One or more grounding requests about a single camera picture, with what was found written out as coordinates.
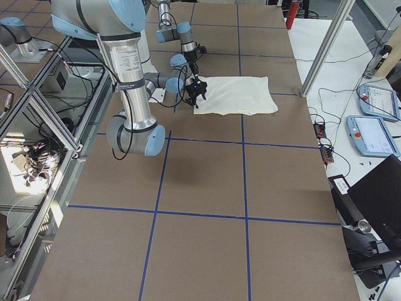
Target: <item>cardboard surface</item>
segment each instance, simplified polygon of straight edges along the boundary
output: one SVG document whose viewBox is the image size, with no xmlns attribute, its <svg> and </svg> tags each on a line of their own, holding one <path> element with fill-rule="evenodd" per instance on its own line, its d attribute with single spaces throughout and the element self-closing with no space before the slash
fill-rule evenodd
<svg viewBox="0 0 401 301">
<path fill-rule="evenodd" d="M 295 96 L 296 63 L 282 57 L 292 50 L 280 8 L 173 3 L 172 13 L 198 24 L 195 39 L 209 51 L 200 75 L 268 76 L 279 112 L 193 115 L 184 103 L 153 103 L 168 135 L 162 153 L 117 162 L 104 135 L 122 108 L 115 95 L 31 300 L 76 300 L 75 292 L 96 300 L 357 300 L 306 102 Z M 169 71 L 180 45 L 157 43 L 157 18 L 151 8 L 152 62 Z M 166 94 L 166 105 L 175 101 Z M 90 256 L 74 265 L 86 248 Z M 87 278 L 74 279 L 80 272 Z"/>
<path fill-rule="evenodd" d="M 143 292 L 153 300 L 247 300 L 244 223 L 160 215 Z"/>
<path fill-rule="evenodd" d="M 249 248 L 254 301 L 359 300 L 340 227 L 250 221 Z"/>
<path fill-rule="evenodd" d="M 68 209 L 30 300 L 132 300 L 140 291 L 152 218 Z"/>
</svg>

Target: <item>white cloth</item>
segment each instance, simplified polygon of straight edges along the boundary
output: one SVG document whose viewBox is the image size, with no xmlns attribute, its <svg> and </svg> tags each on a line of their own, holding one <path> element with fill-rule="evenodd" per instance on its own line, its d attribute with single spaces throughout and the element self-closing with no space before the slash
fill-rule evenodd
<svg viewBox="0 0 401 301">
<path fill-rule="evenodd" d="M 278 111 L 267 77 L 199 77 L 207 83 L 206 100 L 198 96 L 194 114 L 270 114 Z"/>
</svg>

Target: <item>white label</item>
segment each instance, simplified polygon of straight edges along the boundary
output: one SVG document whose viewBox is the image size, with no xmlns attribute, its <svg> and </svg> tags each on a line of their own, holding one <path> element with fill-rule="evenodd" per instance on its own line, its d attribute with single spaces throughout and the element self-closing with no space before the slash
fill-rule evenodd
<svg viewBox="0 0 401 301">
<path fill-rule="evenodd" d="M 138 49 L 110 53 L 117 73 L 130 73 L 140 69 Z"/>
<path fill-rule="evenodd" d="M 338 190 L 341 192 L 341 194 L 347 194 L 348 193 L 348 185 L 344 181 L 344 179 L 341 177 L 339 179 L 334 179 L 334 183 L 336 184 Z"/>
</svg>

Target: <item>computer screen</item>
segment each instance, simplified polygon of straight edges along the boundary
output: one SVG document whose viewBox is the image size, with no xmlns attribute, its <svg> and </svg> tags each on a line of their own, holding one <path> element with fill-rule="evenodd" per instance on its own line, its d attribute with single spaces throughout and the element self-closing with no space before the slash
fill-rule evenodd
<svg viewBox="0 0 401 301">
<path fill-rule="evenodd" d="M 401 249 L 401 162 L 394 155 L 349 190 L 352 201 L 389 249 Z"/>
</svg>

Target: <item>tablet screen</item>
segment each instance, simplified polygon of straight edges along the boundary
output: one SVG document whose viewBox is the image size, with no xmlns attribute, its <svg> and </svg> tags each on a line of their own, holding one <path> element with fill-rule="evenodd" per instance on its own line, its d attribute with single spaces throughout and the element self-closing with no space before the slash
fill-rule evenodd
<svg viewBox="0 0 401 301">
<path fill-rule="evenodd" d="M 370 152 L 392 154 L 393 148 L 379 119 L 355 118 L 366 148 Z"/>
<path fill-rule="evenodd" d="M 384 115 L 394 115 L 393 95 L 391 91 L 369 87 L 368 93 L 369 103 L 375 106 L 370 107 L 372 112 Z"/>
</svg>

